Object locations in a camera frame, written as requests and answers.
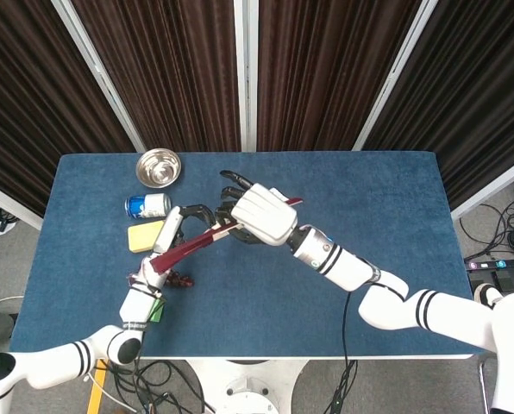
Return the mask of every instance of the sponge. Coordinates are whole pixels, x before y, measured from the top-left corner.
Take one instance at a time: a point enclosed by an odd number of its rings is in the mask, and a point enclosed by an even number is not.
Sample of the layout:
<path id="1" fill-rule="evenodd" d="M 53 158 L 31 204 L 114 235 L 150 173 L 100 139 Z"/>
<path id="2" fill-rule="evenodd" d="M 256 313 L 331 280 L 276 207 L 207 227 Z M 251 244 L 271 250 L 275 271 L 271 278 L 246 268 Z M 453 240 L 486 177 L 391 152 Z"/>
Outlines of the sponge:
<path id="1" fill-rule="evenodd" d="M 159 220 L 158 222 L 130 226 L 127 229 L 128 250 L 133 253 L 147 252 L 148 250 L 152 250 L 164 222 L 165 220 Z"/>

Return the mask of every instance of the stainless steel bowl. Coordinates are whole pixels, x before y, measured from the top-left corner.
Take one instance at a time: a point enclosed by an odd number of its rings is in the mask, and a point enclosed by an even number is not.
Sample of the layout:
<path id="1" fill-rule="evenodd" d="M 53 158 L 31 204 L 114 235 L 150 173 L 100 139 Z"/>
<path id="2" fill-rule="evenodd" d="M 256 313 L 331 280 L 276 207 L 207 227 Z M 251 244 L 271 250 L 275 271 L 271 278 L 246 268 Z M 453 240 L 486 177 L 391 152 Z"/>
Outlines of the stainless steel bowl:
<path id="1" fill-rule="evenodd" d="M 136 177 L 145 186 L 163 188 L 180 174 L 180 158 L 170 149 L 156 148 L 144 153 L 136 163 Z"/>

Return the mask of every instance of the table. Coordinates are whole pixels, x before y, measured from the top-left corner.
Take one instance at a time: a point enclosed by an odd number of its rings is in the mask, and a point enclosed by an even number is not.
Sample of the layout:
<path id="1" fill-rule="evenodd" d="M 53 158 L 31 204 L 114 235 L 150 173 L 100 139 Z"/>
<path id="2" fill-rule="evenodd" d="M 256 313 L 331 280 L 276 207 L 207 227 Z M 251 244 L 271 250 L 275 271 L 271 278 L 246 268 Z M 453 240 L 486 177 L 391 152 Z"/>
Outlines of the table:
<path id="1" fill-rule="evenodd" d="M 159 192 L 135 176 L 139 154 L 62 157 L 10 349 L 35 351 L 76 341 L 102 326 L 121 326 L 126 277 L 144 254 L 127 246 L 123 202 Z M 397 274 L 409 296 L 423 288 L 470 298 L 449 207 L 426 152 L 284 152 L 180 154 L 173 204 L 214 209 L 231 183 L 222 169 L 302 197 L 299 223 L 312 223 L 347 250 Z M 192 219 L 186 236 L 203 231 Z M 177 267 L 196 285 L 165 289 L 161 322 L 144 343 L 147 357 L 227 359 L 340 358 L 346 293 L 294 259 L 288 247 L 247 246 L 227 237 Z M 381 331 L 351 300 L 352 358 L 455 357 L 476 348 L 421 329 Z"/>

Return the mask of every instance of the white cable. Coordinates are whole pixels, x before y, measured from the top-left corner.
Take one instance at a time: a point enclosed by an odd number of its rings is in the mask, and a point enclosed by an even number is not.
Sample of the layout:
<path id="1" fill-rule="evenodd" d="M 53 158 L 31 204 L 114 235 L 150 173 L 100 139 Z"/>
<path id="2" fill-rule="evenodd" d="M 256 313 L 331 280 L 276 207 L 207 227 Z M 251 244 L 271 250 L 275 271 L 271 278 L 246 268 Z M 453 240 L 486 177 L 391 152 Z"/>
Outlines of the white cable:
<path id="1" fill-rule="evenodd" d="M 100 391 L 102 391 L 111 401 L 114 401 L 116 403 L 118 403 L 119 405 L 122 405 L 123 407 L 125 407 L 127 410 L 131 410 L 132 412 L 138 412 L 137 410 L 135 410 L 133 407 L 131 407 L 130 405 L 126 405 L 124 404 L 123 402 L 119 401 L 118 399 L 112 397 L 111 395 L 108 394 L 107 391 L 105 391 L 102 386 L 100 386 L 96 380 L 94 379 L 94 377 L 92 376 L 91 373 L 88 373 L 86 374 L 91 380 L 92 382 L 94 383 L 95 386 L 97 386 L 98 388 L 100 388 Z"/>
<path id="2" fill-rule="evenodd" d="M 10 296 L 9 298 L 2 298 L 2 299 L 0 299 L 0 302 L 4 302 L 5 300 L 10 300 L 10 299 L 23 299 L 23 296 Z"/>

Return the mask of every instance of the dark brown curtain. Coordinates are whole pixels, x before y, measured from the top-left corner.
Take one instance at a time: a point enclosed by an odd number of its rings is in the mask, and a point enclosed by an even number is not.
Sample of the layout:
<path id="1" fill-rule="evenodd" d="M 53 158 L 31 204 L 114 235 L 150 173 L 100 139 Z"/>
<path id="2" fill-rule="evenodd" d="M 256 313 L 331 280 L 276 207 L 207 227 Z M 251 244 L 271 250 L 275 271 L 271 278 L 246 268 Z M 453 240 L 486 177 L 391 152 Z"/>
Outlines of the dark brown curtain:
<path id="1" fill-rule="evenodd" d="M 419 4 L 261 1 L 258 149 L 351 149 Z"/>
<path id="2" fill-rule="evenodd" d="M 74 0 L 148 147 L 240 149 L 232 0 Z"/>
<path id="3" fill-rule="evenodd" d="M 452 208 L 514 165 L 514 1 L 437 4 L 365 149 L 435 151 Z"/>
<path id="4" fill-rule="evenodd" d="M 0 1 L 0 190 L 43 215 L 62 154 L 134 151 L 48 0 Z"/>

